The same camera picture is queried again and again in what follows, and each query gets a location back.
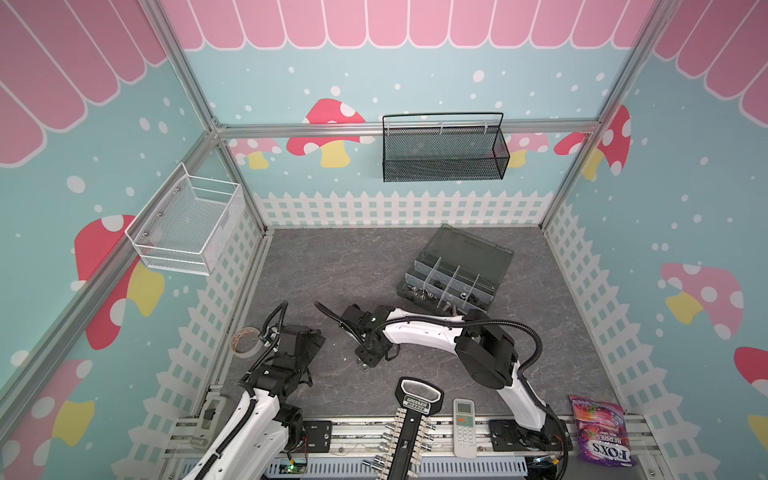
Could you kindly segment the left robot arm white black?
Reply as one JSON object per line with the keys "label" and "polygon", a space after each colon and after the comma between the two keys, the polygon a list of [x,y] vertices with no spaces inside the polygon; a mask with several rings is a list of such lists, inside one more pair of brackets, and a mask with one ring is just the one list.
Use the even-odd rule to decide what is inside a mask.
{"label": "left robot arm white black", "polygon": [[287,325],[286,301],[262,324],[266,351],[238,382],[241,398],[232,416],[188,479],[260,479],[280,453],[301,448],[306,434],[300,408],[286,402],[299,386],[312,386],[309,365],[325,337],[318,329]]}

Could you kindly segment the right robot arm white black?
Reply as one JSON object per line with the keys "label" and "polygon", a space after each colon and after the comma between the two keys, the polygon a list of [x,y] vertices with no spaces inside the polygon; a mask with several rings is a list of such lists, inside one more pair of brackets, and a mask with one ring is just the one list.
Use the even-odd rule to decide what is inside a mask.
{"label": "right robot arm white black", "polygon": [[356,304],[340,315],[319,301],[314,306],[356,341],[355,354],[369,367],[394,359],[403,344],[455,355],[472,380],[499,394],[513,414],[525,448],[568,451],[564,421],[535,393],[525,376],[543,353],[541,336],[532,327],[492,319],[477,309],[441,317],[391,306],[366,312]]}

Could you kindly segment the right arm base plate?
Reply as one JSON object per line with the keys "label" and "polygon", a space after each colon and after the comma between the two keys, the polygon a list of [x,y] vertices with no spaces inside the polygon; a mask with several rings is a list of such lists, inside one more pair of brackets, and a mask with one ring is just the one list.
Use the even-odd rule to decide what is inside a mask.
{"label": "right arm base plate", "polygon": [[571,451],[566,425],[545,417],[541,431],[523,428],[513,419],[496,419],[488,422],[494,452],[511,451]]}

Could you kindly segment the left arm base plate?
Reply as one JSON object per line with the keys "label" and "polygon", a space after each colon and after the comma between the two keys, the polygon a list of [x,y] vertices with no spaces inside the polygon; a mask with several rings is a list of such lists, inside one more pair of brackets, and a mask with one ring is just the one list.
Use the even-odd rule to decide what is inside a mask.
{"label": "left arm base plate", "polygon": [[289,428],[289,440],[285,451],[329,453],[333,423],[328,420],[303,421]]}

